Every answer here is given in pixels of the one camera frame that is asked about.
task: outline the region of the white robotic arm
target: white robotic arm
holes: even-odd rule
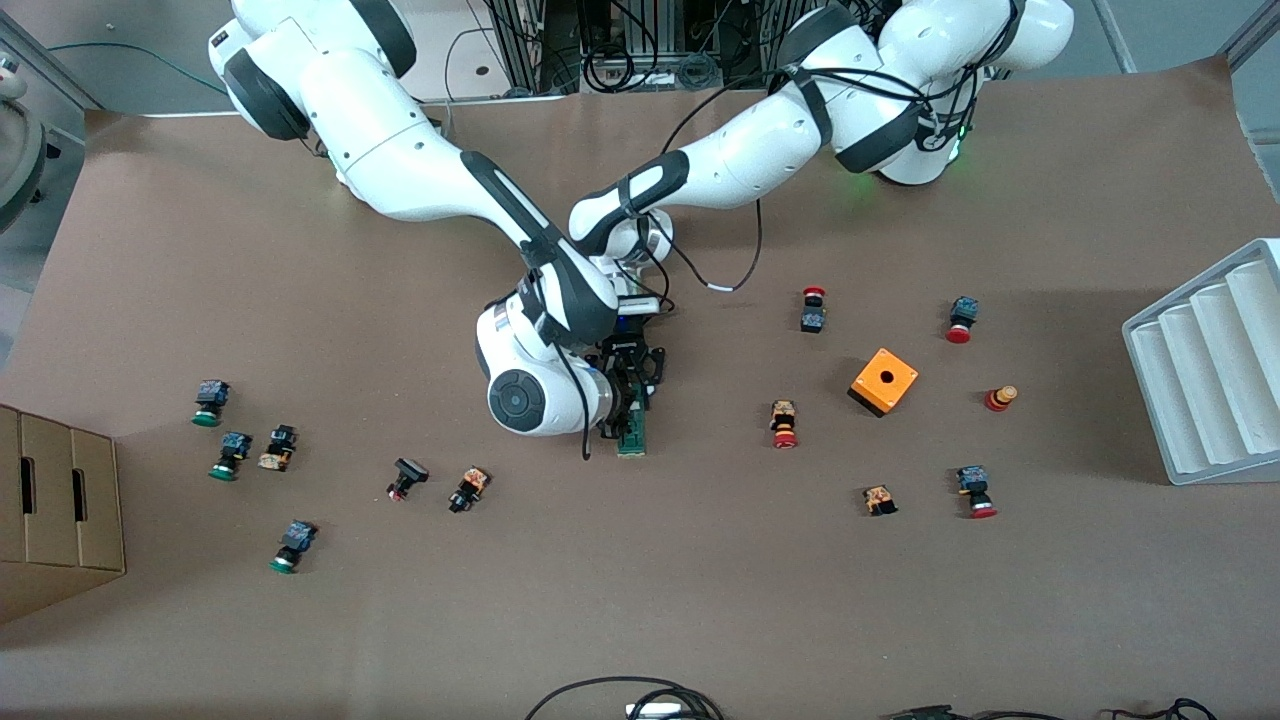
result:
[[[237,0],[210,38],[214,69],[241,114],[269,137],[314,129],[338,178],[379,213],[410,222],[471,215],[498,227],[529,273],[476,322],[489,407],[532,436],[595,425],[609,382],[573,351],[614,328],[609,281],[480,152],[431,126],[398,82],[412,36],[388,0]]]
[[[570,234],[588,255],[625,255],[636,218],[669,205],[730,209],[758,200],[828,141],[849,172],[932,181],[980,86],[973,65],[1043,65],[1066,45],[1073,18],[1062,0],[909,0],[877,46],[838,4],[813,10],[780,47],[791,79],[778,92],[584,197]],[[924,111],[923,97],[948,88]]]

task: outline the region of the brown table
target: brown table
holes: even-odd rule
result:
[[[458,108],[457,142],[563,219],[696,100]],[[650,455],[596,442],[584,464],[577,438],[488,415],[472,327],[521,272],[497,231],[380,218],[239,118],[92,117],[0,401],[119,439],[129,574],[0,629],[0,716],[520,717],[612,673],[744,719],[929,702],[1087,717],[1176,694],[1274,714],[1280,487],[1169,487],[1119,333],[1280,232],[1225,65],[993,83],[977,120],[929,187],[815,159],[764,201],[740,293],[672,263]],[[707,275],[741,273],[750,209],[675,217]],[[814,283],[817,337],[796,329]],[[961,293],[983,315],[954,346]],[[920,379],[874,419],[844,389],[881,346]],[[220,430],[187,420],[206,377],[234,386]],[[988,413],[1004,383],[1023,396]],[[783,396],[788,452],[765,429]],[[223,429],[261,448],[278,423],[301,433],[288,474],[205,477]],[[434,479],[392,505],[398,456]],[[972,462],[996,519],[965,519],[950,473]],[[470,464],[494,484],[451,515]],[[897,515],[865,515],[878,483]],[[293,518],[321,530],[284,578],[266,565]],[[582,692],[548,717],[617,717],[639,694]]]

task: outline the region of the red base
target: red base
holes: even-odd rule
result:
[[[982,404],[986,405],[987,410],[991,410],[992,413],[1004,413],[1005,410],[1009,410],[1007,405],[1000,405],[996,402],[996,391],[988,392],[987,397],[982,398]]]

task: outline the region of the blue cable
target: blue cable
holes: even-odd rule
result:
[[[151,50],[147,50],[146,47],[140,47],[137,45],[129,45],[128,42],[68,42],[67,45],[54,45],[52,47],[49,47],[47,50],[50,53],[55,53],[58,50],[72,50],[74,47],[124,47],[127,50],[137,50],[138,53],[146,53],[147,55],[151,55],[156,60],[160,60],[161,63],[169,65],[170,68],[173,68],[174,70],[177,70],[178,73],[180,73],[183,77],[186,77],[188,79],[193,79],[193,81],[198,82],[200,85],[207,87],[209,90],[216,91],[219,95],[227,95],[227,90],[225,88],[221,88],[221,87],[219,87],[219,86],[209,82],[207,79],[204,79],[204,78],[200,78],[200,77],[196,77],[196,76],[191,74],[188,70],[184,70],[184,69],[179,68],[178,65],[173,64],[168,59],[165,59],[165,58],[163,58],[163,56],[152,53]]]

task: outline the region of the orange cube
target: orange cube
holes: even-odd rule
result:
[[[902,396],[918,375],[914,368],[882,347],[850,383],[849,397],[877,418],[883,418],[902,401]]]

